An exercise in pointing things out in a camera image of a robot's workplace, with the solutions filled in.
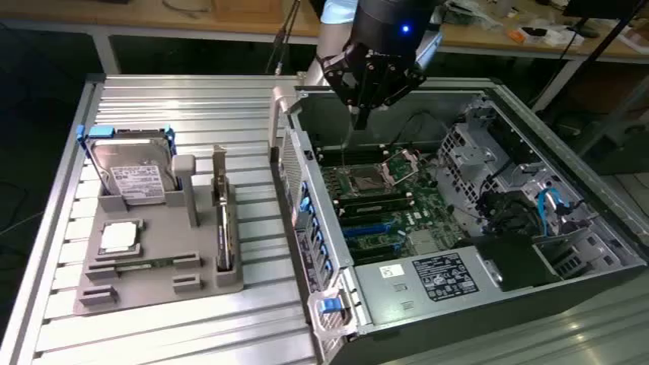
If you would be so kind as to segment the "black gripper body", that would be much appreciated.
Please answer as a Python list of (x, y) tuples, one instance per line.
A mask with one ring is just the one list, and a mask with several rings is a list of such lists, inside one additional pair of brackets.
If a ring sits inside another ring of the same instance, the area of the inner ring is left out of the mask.
[(358, 68), (377, 56), (410, 67), (429, 21), (429, 1), (360, 0), (345, 45), (349, 65)]

